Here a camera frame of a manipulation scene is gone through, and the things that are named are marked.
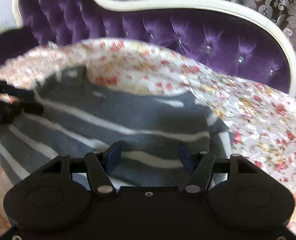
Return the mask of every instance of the black mount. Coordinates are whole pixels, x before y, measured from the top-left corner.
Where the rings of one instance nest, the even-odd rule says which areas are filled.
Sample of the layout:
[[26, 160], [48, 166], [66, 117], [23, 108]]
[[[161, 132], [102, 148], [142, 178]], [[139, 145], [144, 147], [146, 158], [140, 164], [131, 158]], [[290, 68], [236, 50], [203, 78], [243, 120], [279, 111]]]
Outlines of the black mount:
[[[120, 161], [120, 143], [84, 158], [60, 155], [6, 194], [13, 227], [0, 239], [296, 239], [286, 228], [294, 198], [278, 181], [240, 155], [191, 155], [183, 144], [178, 152], [188, 183], [119, 192], [107, 174]], [[72, 173], [87, 173], [90, 191]], [[228, 179], [209, 189], [214, 173]]]
[[0, 80], [0, 94], [8, 94], [19, 99], [13, 104], [0, 100], [0, 123], [11, 123], [22, 111], [38, 115], [43, 113], [44, 108], [35, 101], [35, 93], [32, 90], [18, 89]]

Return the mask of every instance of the tufted button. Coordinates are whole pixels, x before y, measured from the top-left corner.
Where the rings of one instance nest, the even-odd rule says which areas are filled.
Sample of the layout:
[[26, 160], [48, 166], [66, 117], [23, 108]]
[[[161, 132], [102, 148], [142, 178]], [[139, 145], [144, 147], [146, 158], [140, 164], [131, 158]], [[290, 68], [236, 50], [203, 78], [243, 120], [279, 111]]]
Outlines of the tufted button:
[[207, 53], [211, 53], [212, 52], [212, 48], [209, 45], [206, 46], [206, 52]]
[[238, 58], [238, 61], [241, 63], [241, 62], [244, 61], [244, 58], [240, 56], [240, 57]]

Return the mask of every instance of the metal rivet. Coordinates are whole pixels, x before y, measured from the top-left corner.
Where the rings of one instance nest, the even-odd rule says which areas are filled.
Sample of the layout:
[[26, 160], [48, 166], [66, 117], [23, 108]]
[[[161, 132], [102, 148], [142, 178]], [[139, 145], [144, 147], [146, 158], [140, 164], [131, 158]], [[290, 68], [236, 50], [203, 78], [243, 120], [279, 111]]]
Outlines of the metal rivet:
[[145, 193], [145, 196], [146, 196], [146, 197], [152, 197], [152, 196], [153, 196], [153, 193], [150, 192], [150, 191], [147, 191], [147, 192]]
[[241, 63], [241, 62], [244, 61], [244, 58], [240, 56], [240, 57], [238, 58], [238, 61]]
[[22, 240], [20, 236], [13, 236], [12, 240]]
[[207, 45], [206, 46], [206, 52], [210, 53], [211, 51], [212, 51], [212, 48], [209, 45]]
[[111, 193], [113, 191], [112, 186], [109, 185], [102, 185], [97, 188], [97, 191], [102, 194]]
[[201, 188], [197, 185], [188, 185], [185, 187], [185, 191], [191, 194], [195, 194], [201, 191]]

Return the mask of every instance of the black clamp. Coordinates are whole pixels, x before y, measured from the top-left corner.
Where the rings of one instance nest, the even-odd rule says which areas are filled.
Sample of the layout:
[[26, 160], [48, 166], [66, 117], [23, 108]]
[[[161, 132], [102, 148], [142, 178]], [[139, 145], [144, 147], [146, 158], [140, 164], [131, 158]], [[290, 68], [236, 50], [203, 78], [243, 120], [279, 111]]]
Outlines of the black clamp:
[[11, 123], [15, 116], [21, 112], [41, 115], [43, 106], [35, 100], [35, 93], [32, 90], [18, 89], [7, 85], [6, 81], [0, 80], [0, 94], [8, 94], [19, 99], [13, 104], [0, 100], [0, 123]]

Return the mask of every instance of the screw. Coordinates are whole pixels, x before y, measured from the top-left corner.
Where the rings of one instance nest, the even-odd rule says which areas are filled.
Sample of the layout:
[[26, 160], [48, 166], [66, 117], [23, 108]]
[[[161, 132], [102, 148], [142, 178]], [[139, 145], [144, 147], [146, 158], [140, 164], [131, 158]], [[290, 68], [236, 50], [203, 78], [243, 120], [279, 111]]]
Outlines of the screw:
[[188, 185], [185, 187], [185, 191], [191, 194], [195, 194], [201, 191], [201, 188], [197, 185]]
[[147, 197], [152, 197], [152, 196], [153, 196], [153, 193], [150, 192], [150, 191], [147, 191], [147, 192], [145, 193], [145, 196], [147, 196]]
[[13, 236], [12, 240], [22, 240], [20, 236]]
[[113, 191], [112, 186], [109, 185], [102, 185], [97, 188], [97, 191], [101, 194], [111, 193]]

